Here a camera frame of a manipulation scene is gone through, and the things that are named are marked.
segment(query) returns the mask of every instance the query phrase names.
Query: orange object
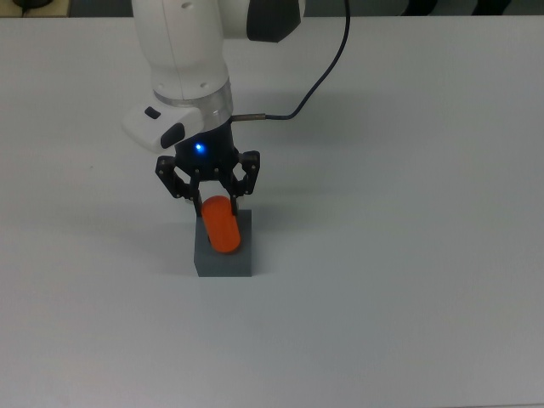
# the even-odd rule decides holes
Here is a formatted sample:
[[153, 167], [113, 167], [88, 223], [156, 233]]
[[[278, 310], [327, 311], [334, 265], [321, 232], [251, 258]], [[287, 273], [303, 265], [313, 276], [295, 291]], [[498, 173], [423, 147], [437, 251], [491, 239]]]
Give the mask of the orange object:
[[241, 243], [238, 221], [232, 215], [230, 200], [216, 195], [202, 204], [202, 218], [213, 249], [221, 253], [234, 252]]

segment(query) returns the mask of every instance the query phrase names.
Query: gray block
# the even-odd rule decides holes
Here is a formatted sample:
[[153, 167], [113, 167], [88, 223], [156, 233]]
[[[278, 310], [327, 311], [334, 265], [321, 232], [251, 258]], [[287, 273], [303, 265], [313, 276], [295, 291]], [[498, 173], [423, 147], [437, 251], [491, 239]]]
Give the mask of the gray block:
[[203, 277], [229, 278], [252, 275], [252, 212], [240, 210], [238, 228], [241, 244], [231, 254], [215, 251], [207, 237], [202, 218], [196, 219], [195, 227], [195, 266], [198, 275]]

